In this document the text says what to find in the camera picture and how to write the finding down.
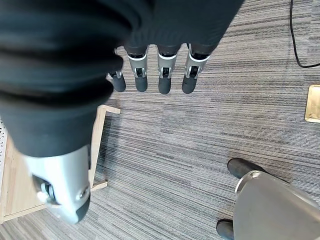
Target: robotic hand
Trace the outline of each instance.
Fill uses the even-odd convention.
[[[191,93],[243,0],[2,0],[0,115],[37,196],[68,223],[90,203],[90,144],[97,107],[126,83],[147,87],[147,47],[158,46],[159,91],[170,91],[177,52],[189,43],[182,89]]]

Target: black cable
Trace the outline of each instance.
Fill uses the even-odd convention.
[[[295,55],[296,62],[298,63],[299,67],[304,68],[304,69],[318,67],[318,66],[320,66],[320,63],[313,64],[313,65],[302,65],[300,60],[299,60],[298,53],[297,53],[296,39],[295,39],[295,34],[294,34],[294,28],[293,28],[293,24],[292,24],[293,8],[294,8],[294,0],[291,0],[291,5],[290,5],[290,30],[291,30],[293,49],[294,49],[294,55]]]

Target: black rubber fingertip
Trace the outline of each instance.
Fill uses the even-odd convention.
[[[148,88],[147,77],[136,77],[135,78],[135,87],[139,92],[141,92],[141,93],[145,92]]]
[[[116,90],[117,92],[123,92],[124,90],[126,90],[126,81],[123,75],[121,75],[120,78],[117,78],[117,76],[114,76],[112,78],[112,83],[113,83],[114,90]]]
[[[195,90],[196,84],[197,84],[197,79],[195,79],[194,77],[187,78],[186,75],[184,75],[183,82],[182,82],[182,91],[185,94],[190,94]]]
[[[159,92],[161,94],[164,94],[164,95],[168,94],[171,89],[171,78],[167,78],[167,77],[160,78],[159,77],[158,88],[159,88]]]

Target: black fabric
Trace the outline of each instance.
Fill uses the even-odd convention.
[[[105,75],[122,68],[114,48],[215,48],[242,2],[0,1],[0,115],[15,146],[51,157],[90,143],[96,108],[113,90]]]
[[[124,46],[129,56],[139,56],[145,54],[148,46],[147,45],[136,45],[136,46]]]
[[[162,56],[172,57],[177,55],[181,45],[157,45],[158,51]]]

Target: wooden frame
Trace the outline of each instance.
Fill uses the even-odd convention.
[[[91,139],[91,169],[88,173],[91,192],[105,188],[108,185],[106,180],[94,183],[107,112],[119,114],[120,109],[106,105],[100,105],[97,109]],[[14,148],[10,136],[6,139],[4,162],[1,163],[1,167],[3,167],[3,171],[0,176],[0,183],[2,182],[0,224],[46,207],[38,200],[25,163],[21,160],[19,152]]]

